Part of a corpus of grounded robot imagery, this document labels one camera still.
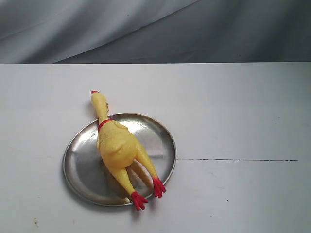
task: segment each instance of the white table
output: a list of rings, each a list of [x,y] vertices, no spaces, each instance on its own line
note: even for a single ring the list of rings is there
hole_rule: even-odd
[[[0,232],[311,232],[311,63],[0,65]],[[81,202],[61,163],[95,119],[148,115],[174,173],[142,212]]]

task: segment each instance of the silver plate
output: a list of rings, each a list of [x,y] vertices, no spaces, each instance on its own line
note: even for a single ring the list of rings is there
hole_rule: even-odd
[[[109,116],[128,127],[149,154],[159,178],[165,184],[176,162],[175,143],[165,127],[140,114],[121,113]],[[69,187],[84,200],[102,206],[132,204],[130,197],[105,167],[96,148],[98,120],[80,130],[69,143],[63,160],[63,172]],[[153,194],[146,169],[128,169],[133,187],[143,197]]]

